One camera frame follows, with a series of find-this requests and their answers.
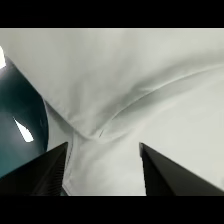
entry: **black pointed object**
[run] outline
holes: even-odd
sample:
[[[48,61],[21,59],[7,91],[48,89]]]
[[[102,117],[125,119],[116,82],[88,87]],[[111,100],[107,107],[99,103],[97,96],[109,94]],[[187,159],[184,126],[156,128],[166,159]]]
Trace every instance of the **black pointed object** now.
[[[64,143],[0,179],[0,195],[60,196],[68,143]]]
[[[147,196],[224,196],[224,192],[140,144]]]

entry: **white cloth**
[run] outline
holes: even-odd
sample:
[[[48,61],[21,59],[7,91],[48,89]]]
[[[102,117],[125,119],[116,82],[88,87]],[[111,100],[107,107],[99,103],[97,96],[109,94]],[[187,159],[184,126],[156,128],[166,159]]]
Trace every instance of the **white cloth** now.
[[[0,29],[74,128],[72,195],[142,195],[143,141],[223,187],[224,29]]]

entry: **white fabric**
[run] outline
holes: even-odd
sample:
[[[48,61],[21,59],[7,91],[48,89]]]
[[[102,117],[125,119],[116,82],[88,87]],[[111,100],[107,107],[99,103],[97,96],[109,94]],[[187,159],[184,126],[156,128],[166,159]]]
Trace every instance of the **white fabric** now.
[[[72,195],[142,195],[143,141],[223,188],[224,29],[0,29],[74,128]]]

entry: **white highlight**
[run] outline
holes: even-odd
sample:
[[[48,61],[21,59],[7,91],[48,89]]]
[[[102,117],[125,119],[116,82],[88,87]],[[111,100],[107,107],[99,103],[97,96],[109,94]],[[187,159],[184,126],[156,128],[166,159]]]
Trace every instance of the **white highlight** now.
[[[34,139],[33,139],[33,136],[31,135],[30,131],[24,127],[23,125],[21,125],[18,121],[16,121],[16,124],[25,140],[25,142],[32,142]]]
[[[5,64],[4,52],[0,46],[0,69],[4,68],[5,66],[6,66],[6,64]]]

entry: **dark teal surface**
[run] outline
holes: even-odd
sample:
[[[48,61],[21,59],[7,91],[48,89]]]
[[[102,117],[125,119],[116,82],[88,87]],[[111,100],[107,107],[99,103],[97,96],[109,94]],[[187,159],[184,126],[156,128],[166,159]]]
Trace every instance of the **dark teal surface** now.
[[[32,134],[25,142],[14,118]],[[6,58],[0,69],[0,177],[44,153],[47,115],[41,96]]]

